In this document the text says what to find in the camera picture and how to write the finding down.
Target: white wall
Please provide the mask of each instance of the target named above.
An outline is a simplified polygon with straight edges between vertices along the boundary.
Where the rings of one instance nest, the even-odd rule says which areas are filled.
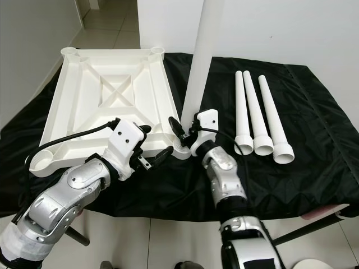
[[[99,10],[105,5],[106,0],[89,0],[89,2],[92,10]]]
[[[27,104],[80,29],[75,0],[0,1],[1,127]]]
[[[358,0],[223,0],[216,56],[307,65],[359,129]],[[201,0],[138,0],[141,48],[193,53]]]
[[[76,0],[76,2],[81,18],[84,18],[85,15],[90,11],[90,2],[89,0]]]

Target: black cable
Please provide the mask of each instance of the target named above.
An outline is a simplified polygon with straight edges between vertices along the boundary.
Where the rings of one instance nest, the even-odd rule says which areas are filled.
[[[243,159],[243,165],[245,167],[246,185],[247,185],[247,188],[248,188],[248,181],[249,181],[248,163],[247,163],[247,159],[245,158],[245,156],[243,154],[243,151],[241,150],[241,148],[237,144],[237,142],[231,136],[227,135],[226,133],[223,133],[221,131],[217,131],[217,130],[214,130],[214,129],[208,129],[208,128],[200,127],[198,129],[198,131],[207,131],[207,132],[212,132],[212,133],[218,133],[219,135],[224,136],[226,139],[230,140],[231,142],[233,142],[236,145],[236,147],[240,151],[242,159]]]
[[[50,141],[46,144],[43,144],[41,146],[39,146],[37,149],[35,149],[32,153],[30,153],[30,155],[27,157],[26,161],[25,161],[25,192],[26,192],[26,197],[21,197],[20,198],[20,206],[21,206],[21,209],[19,210],[19,212],[15,215],[15,217],[12,219],[12,222],[13,223],[17,223],[17,221],[19,220],[19,218],[25,213],[26,209],[31,205],[31,185],[30,185],[30,173],[29,173],[29,170],[30,170],[30,164],[31,164],[31,161],[33,159],[33,157],[41,150],[49,147],[49,146],[53,146],[53,145],[56,145],[56,144],[59,144],[59,143],[62,143],[62,142],[65,142],[67,140],[71,140],[71,139],[74,139],[74,138],[77,138],[77,137],[80,137],[80,136],[86,136],[86,135],[89,135],[91,133],[95,133],[95,132],[98,132],[106,127],[111,127],[111,129],[114,129],[116,127],[116,125],[118,124],[119,122],[119,119],[116,119],[116,120],[113,120],[111,122],[108,122],[104,125],[101,125],[99,127],[96,127],[96,128],[93,128],[91,130],[87,130],[87,131],[83,131],[83,132],[80,132],[80,133],[75,133],[75,134],[72,134],[70,136],[65,136],[65,137],[62,137],[62,138],[59,138],[59,139],[56,139],[54,141]]]

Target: black table leg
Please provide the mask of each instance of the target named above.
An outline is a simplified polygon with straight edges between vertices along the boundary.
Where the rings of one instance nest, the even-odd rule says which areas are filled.
[[[80,244],[84,246],[88,246],[90,244],[90,240],[86,237],[84,237],[82,234],[80,234],[78,231],[76,231],[74,228],[69,227],[65,234],[67,234],[72,239],[78,241]]]
[[[280,245],[290,240],[296,239],[303,235],[312,233],[313,231],[317,231],[324,227],[327,227],[331,224],[340,222],[349,217],[359,216],[359,205],[349,205],[346,208],[335,212],[327,217],[324,217],[316,222],[313,222],[309,225],[306,225],[298,230],[295,230],[291,233],[288,233],[284,236],[281,236],[275,240],[273,240],[274,245]]]

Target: robotic arm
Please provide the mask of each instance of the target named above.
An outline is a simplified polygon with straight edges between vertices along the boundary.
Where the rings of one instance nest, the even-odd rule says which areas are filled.
[[[0,265],[13,269],[40,268],[42,261],[70,227],[79,212],[108,188],[126,180],[141,167],[152,165],[141,156],[149,126],[121,120],[102,157],[91,156],[84,165],[69,168],[57,184],[41,193],[20,219],[10,223],[0,238]],[[168,147],[153,164],[173,151]]]
[[[275,248],[258,218],[248,209],[247,196],[237,175],[237,163],[215,144],[218,112],[197,113],[189,134],[169,118],[182,146],[201,158],[211,182],[211,192],[221,223],[224,269],[280,269]],[[6,227],[0,238],[0,265],[11,269],[39,269],[56,242],[78,213],[92,203],[113,180],[126,180],[140,168],[159,164],[168,147],[150,164],[141,156],[149,126],[121,120],[109,138],[102,157],[91,156],[84,165],[69,168],[54,186],[41,193],[18,221]]]
[[[189,134],[185,134],[174,118],[169,122],[182,146],[190,148],[192,156],[202,160],[210,179],[221,223],[223,269],[280,269],[275,248],[260,220],[248,207],[245,190],[237,175],[237,162],[215,144],[218,112],[210,109],[197,113]]]

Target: white round object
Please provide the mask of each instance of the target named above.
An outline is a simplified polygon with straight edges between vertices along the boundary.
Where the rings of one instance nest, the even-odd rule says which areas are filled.
[[[317,259],[304,259],[297,263],[293,269],[333,269],[333,267]]]
[[[180,140],[176,137],[173,140],[173,153],[172,155],[178,160],[186,160],[191,157],[191,151],[188,147],[182,147]]]

